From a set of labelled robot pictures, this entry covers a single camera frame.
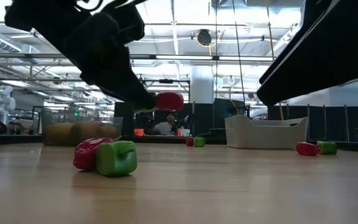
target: man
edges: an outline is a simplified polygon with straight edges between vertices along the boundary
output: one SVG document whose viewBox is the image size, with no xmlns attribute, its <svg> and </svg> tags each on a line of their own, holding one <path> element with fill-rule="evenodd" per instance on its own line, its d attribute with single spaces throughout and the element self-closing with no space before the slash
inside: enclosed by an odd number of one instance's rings
<svg viewBox="0 0 358 224">
<path fill-rule="evenodd" d="M 153 132 L 159 135 L 176 135 L 175 132 L 172 130 L 172 126 L 175 124 L 175 120 L 177 115 L 175 112 L 170 112 L 167 116 L 166 122 L 161 122 L 154 126 Z"/>
</svg>

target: wooden surface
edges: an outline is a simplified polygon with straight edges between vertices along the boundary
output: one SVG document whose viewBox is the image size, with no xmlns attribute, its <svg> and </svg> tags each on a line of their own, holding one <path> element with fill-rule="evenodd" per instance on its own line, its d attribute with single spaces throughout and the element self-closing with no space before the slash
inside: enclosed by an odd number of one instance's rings
<svg viewBox="0 0 358 224">
<path fill-rule="evenodd" d="M 0 223 L 358 223 L 358 152 L 138 144 L 139 167 L 78 172 L 73 149 L 0 146 Z"/>
</svg>

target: white plastic bin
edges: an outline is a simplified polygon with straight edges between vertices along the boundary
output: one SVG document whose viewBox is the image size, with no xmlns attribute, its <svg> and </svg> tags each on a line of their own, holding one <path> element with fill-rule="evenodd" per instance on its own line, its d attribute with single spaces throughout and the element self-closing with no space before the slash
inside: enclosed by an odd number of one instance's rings
<svg viewBox="0 0 358 224">
<path fill-rule="evenodd" d="M 294 149 L 306 141 L 308 118 L 285 121 L 250 120 L 236 115 L 225 119 L 227 146 L 239 149 Z"/>
</svg>

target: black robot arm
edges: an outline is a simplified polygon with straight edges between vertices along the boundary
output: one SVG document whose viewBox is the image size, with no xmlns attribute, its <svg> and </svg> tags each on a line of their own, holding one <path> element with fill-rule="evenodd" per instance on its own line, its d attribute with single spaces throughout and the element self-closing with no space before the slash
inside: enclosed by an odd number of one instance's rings
<svg viewBox="0 0 358 224">
<path fill-rule="evenodd" d="M 87 84 L 152 109 L 155 97 L 132 71 L 125 46 L 144 36 L 144 22 L 135 6 L 144 1 L 115 0 L 92 15 L 77 0 L 13 0 L 6 7 L 5 24 L 29 32 L 34 28 L 81 70 L 80 78 Z"/>
</svg>

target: ceiling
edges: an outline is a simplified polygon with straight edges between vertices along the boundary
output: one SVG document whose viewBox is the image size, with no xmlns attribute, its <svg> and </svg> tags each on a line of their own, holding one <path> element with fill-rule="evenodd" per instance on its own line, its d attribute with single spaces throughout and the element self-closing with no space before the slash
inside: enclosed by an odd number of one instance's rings
<svg viewBox="0 0 358 224">
<path fill-rule="evenodd" d="M 219 91 L 218 97 L 242 100 L 242 94 L 235 93 L 242 90 L 241 77 L 244 90 L 256 92 L 259 87 L 259 77 L 269 67 L 270 62 L 254 59 L 254 57 L 272 57 L 272 54 L 277 56 L 286 47 L 300 23 L 300 6 L 303 1 L 271 1 L 269 13 L 273 53 L 270 45 L 269 19 L 264 0 L 248 0 L 245 1 L 247 5 L 243 0 L 235 0 L 235 14 L 232 7 L 226 6 L 230 0 L 220 1 L 222 6 L 218 7 L 218 10 L 215 7 L 209 7 L 211 5 L 209 0 L 149 0 L 139 4 L 137 9 L 145 22 L 145 37 L 140 41 L 129 43 L 128 47 L 131 54 L 141 55 L 217 55 L 222 57 L 238 57 L 240 55 L 245 58 L 241 62 L 241 69 L 239 62 L 235 60 L 220 60 L 218 62 L 209 60 L 200 63 L 197 60 L 136 59 L 132 61 L 134 72 L 138 76 L 142 74 L 148 80 L 162 78 L 188 80 L 192 67 L 202 64 L 210 66 L 213 75 L 218 77 L 218 84 L 215 87 Z M 92 8 L 97 2 L 97 0 L 91 0 L 89 4 L 83 2 L 79 2 L 79 4 L 86 8 Z M 80 71 L 69 61 L 61 59 L 61 56 L 60 59 L 56 59 L 55 56 L 60 55 L 60 52 L 36 33 L 36 30 L 28 33 L 4 25 L 4 6 L 10 5 L 10 3 L 11 0 L 0 0 L 0 38 L 14 45 L 32 46 L 35 52 L 41 54 L 53 55 L 50 58 L 37 59 L 39 63 L 37 65 L 31 65 L 31 62 L 24 60 L 0 56 L 0 78 L 27 77 L 35 80 L 60 77 L 68 80 L 79 79 Z M 212 47 L 205 47 L 197 43 L 195 36 L 200 29 L 209 30 L 213 40 Z M 7 54 L 7 52 L 0 50 L 0 54 Z M 43 93 L 40 96 L 45 98 L 66 96 L 81 101 L 84 99 L 80 92 L 70 90 L 79 88 L 84 91 L 98 92 L 97 87 L 87 86 L 83 82 L 61 82 L 56 85 L 52 82 L 31 81 L 26 82 L 26 85 L 20 84 L 16 87 L 39 88 L 40 91 L 37 93 Z M 186 87 L 188 87 L 186 83 L 180 86 L 177 83 L 167 85 L 155 82 L 148 90 L 185 91 L 188 89 Z"/>
</svg>

